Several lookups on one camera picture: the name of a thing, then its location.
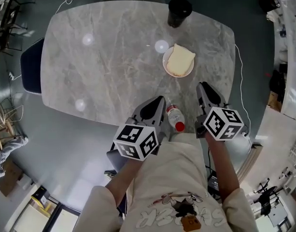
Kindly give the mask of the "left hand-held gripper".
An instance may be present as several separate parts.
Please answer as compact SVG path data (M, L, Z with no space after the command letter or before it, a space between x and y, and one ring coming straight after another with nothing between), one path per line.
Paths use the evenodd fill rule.
M133 117L119 126L114 138L113 149L128 159L144 161L149 155L157 155L164 134L166 100L163 96L151 98L139 105Z

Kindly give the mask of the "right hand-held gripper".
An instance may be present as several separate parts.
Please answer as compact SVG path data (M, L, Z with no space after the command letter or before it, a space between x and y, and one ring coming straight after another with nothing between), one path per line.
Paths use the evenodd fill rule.
M202 114L195 121L196 137L204 138L209 132L216 141L231 141L245 126L237 110L227 109L227 103L222 94L207 82L197 85L197 98L200 108L207 114Z

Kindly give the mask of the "pale yellow bread slice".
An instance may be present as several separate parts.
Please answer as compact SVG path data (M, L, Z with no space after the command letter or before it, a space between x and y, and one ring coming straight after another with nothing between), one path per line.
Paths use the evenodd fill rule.
M167 68L176 75L184 75L195 56L195 53L175 43Z

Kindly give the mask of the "white round plate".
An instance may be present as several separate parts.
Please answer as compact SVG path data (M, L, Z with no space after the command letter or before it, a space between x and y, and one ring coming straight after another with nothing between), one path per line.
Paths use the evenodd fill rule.
M190 65L189 65L189 68L187 69L187 71L184 73L184 75L176 75L172 72L169 71L169 69L167 68L167 64L168 64L168 60L173 52L173 49L174 49L174 46L170 47L163 55L163 59L162 59L162 63L163 63L163 68L164 70L172 77L176 77L176 78L183 78L183 77L186 77L188 76L193 68L194 68L194 65L195 65L195 59L192 59Z

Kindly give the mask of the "person's left forearm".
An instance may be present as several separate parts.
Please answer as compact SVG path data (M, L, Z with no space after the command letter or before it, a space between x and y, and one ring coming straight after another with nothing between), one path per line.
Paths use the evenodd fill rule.
M122 169L105 186L113 195L116 207L120 205L128 187L143 165L143 161L128 159Z

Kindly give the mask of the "person's right forearm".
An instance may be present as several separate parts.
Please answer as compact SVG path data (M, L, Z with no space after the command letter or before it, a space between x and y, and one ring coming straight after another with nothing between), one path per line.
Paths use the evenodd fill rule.
M220 197L224 203L233 191L240 188L240 184L225 143L216 141L209 132L205 133L205 139L212 155Z

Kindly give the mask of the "black bag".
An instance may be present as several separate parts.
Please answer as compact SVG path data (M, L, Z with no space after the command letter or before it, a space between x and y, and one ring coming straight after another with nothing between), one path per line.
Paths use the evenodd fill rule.
M285 95L285 80L283 73L273 70L272 77L269 81L270 91L278 95L277 100L282 102Z

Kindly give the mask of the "white shelving unit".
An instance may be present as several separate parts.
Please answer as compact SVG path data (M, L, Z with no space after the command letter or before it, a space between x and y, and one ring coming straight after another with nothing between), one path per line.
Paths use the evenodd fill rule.
M278 0L280 8L268 13L274 23L274 65L287 64L281 113L296 120L296 0Z

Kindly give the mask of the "black yellow bin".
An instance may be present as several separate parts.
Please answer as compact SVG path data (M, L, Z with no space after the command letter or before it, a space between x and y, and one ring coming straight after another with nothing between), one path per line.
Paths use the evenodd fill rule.
M258 3L264 13L280 8L280 3L278 0L258 0Z

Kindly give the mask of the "black office chair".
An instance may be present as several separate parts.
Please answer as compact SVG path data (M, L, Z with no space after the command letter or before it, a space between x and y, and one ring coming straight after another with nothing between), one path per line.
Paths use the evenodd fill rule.
M270 198L274 196L276 198L275 202L279 202L279 196L276 192L277 186L272 186L268 188L270 178L267 178L265 184L259 183L260 189L253 191L254 194L260 194L259 198L254 203L261 204L261 215L268 216L271 212Z

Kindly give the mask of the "blue chair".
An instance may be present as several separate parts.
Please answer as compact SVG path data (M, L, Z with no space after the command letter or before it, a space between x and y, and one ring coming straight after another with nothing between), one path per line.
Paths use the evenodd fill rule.
M20 57L23 88L26 92L41 95L41 59L44 38L27 48Z

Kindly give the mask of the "black yellow box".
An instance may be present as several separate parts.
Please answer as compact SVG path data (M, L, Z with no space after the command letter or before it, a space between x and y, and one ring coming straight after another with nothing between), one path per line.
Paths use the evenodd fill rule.
M45 212L48 211L46 206L47 201L49 200L50 194L46 188L40 186L32 195L32 200Z

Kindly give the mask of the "light wooden chair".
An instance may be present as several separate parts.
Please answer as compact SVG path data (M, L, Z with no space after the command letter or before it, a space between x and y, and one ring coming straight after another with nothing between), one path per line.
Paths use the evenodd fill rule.
M22 117L17 119L20 110L23 115L23 105L15 107L11 98L5 98L0 102L0 151L6 143L22 136L18 128L18 122Z

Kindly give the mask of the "grey clothing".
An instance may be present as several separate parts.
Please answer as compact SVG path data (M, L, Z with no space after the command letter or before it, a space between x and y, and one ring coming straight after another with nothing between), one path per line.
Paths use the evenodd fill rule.
M0 177L5 175L5 170L3 168L4 162L7 160L9 155L16 149L26 145L28 143L28 137L18 137L8 141L3 149L0 151Z

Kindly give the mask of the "flat cardboard box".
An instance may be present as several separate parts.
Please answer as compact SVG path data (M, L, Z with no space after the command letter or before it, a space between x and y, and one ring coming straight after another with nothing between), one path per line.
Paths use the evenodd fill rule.
M4 162L3 168L5 175L0 178L0 192L7 197L14 190L17 181L21 179L23 170L11 159Z

